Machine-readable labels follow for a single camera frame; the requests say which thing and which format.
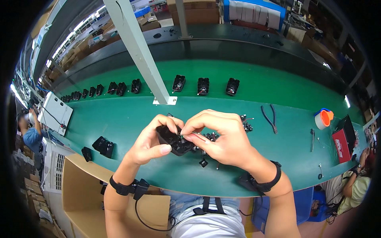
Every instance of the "blue jeans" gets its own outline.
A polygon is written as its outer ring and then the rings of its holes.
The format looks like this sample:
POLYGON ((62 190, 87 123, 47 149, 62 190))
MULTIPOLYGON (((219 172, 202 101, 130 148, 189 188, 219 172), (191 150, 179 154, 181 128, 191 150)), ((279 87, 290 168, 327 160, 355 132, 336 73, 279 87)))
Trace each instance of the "blue jeans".
MULTIPOLYGON (((169 206, 169 216, 176 217, 178 214, 185 211, 185 209, 203 204, 204 198, 202 196, 190 195, 186 193, 178 193, 169 190, 161 189, 164 195, 171 196, 171 203, 169 206)), ((214 197, 210 198, 210 204, 216 204, 214 197)), ((221 198, 223 206, 229 206, 238 211, 240 200, 239 198, 221 198)))

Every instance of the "green tabletop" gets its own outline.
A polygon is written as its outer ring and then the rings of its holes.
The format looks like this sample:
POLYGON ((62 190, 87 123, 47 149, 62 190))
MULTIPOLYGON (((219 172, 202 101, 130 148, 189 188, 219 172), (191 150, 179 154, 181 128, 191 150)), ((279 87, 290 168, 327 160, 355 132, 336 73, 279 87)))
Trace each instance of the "green tabletop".
MULTIPOLYGON (((266 158, 282 164, 294 190, 329 180, 355 165, 351 161, 339 164, 330 136, 331 128, 319 130, 314 122, 314 112, 326 107, 339 118, 349 114, 352 121, 362 124, 359 110, 354 106, 348 109, 341 95, 301 77, 257 65, 199 60, 157 62, 157 65, 168 90, 176 74, 186 76, 183 92, 174 93, 178 96, 176 105, 153 105, 153 95, 146 85, 136 96, 126 93, 123 97, 102 95, 72 101, 68 103, 73 108, 73 114, 65 137, 58 133, 53 135, 79 154, 84 146, 93 149, 92 143, 100 136, 116 143, 111 159, 93 150, 95 163, 115 171, 123 155, 155 115, 169 112, 186 121, 201 110, 211 108, 253 117, 250 120, 253 131, 247 134, 251 144, 266 158), (210 78, 208 97, 196 95, 195 83, 199 77, 210 78), (229 77, 241 81, 235 97, 224 94, 229 77), (272 118, 271 108, 265 102, 273 103, 277 111, 277 135, 262 116, 260 106, 264 105, 272 118), (319 137, 321 142, 319 144, 315 140, 314 152, 310 152, 311 128, 315 129, 315 137, 319 137), (319 163, 322 164, 324 175, 321 180, 318 179, 319 163)), ((78 90, 75 87, 82 91, 99 83, 107 89, 110 81, 124 81, 129 85, 139 77, 142 79, 136 67, 127 67, 78 82, 60 93, 70 94, 78 90)), ((335 118, 332 124, 336 125, 337 120, 335 118)), ((361 125, 353 125, 359 131, 360 145, 355 149, 359 155, 366 147, 365 135, 361 125)), ((216 170, 217 162, 211 158, 207 158, 209 165, 202 168, 199 161, 199 153, 189 152, 182 157, 171 153, 141 166, 137 179, 144 178, 157 187, 199 195, 258 195, 237 183, 237 178, 243 173, 241 169, 220 165, 219 170, 216 170)))

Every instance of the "pliers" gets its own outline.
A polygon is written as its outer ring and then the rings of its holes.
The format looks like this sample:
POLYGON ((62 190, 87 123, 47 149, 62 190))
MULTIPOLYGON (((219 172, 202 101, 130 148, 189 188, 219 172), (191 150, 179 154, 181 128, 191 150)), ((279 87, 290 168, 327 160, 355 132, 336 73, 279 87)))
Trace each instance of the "pliers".
POLYGON ((264 112, 264 108, 263 106, 261 106, 261 109, 262 109, 262 113, 264 115, 264 117, 266 118, 266 120, 271 124, 272 128, 274 129, 274 133, 277 134, 278 133, 278 130, 277 130, 277 126, 275 125, 275 120, 276 120, 276 112, 275 112, 275 109, 274 109, 274 106, 272 104, 270 104, 270 107, 272 109, 272 113, 274 114, 274 123, 272 123, 270 121, 270 119, 267 117, 266 113, 264 112))

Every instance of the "black wristband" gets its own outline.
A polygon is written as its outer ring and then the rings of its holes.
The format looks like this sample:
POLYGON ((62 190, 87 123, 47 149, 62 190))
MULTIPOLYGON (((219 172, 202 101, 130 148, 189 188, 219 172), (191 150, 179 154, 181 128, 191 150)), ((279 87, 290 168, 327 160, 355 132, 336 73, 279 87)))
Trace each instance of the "black wristband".
POLYGON ((122 196, 127 196, 129 193, 134 194, 138 182, 138 180, 134 179, 134 181, 130 185, 123 185, 120 183, 116 183, 112 176, 110 178, 110 185, 117 191, 117 194, 120 194, 122 196))
POLYGON ((263 193, 266 193, 266 192, 269 192, 271 190, 271 188, 279 181, 280 179, 280 175, 282 173, 282 171, 280 170, 280 163, 278 162, 275 162, 275 161, 272 161, 270 160, 272 163, 275 164, 275 166, 277 167, 277 174, 275 175, 275 178, 271 181, 271 182, 268 182, 268 183, 264 183, 264 184, 254 184, 254 186, 258 189, 259 192, 263 192, 263 193))

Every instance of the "white electrical box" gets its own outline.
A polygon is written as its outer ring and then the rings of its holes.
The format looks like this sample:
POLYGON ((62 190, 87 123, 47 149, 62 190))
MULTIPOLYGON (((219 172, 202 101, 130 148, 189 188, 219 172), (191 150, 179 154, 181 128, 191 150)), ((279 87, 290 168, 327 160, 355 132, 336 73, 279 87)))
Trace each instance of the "white electrical box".
POLYGON ((64 136, 73 109, 66 105, 52 92, 48 92, 38 120, 50 129, 64 136))

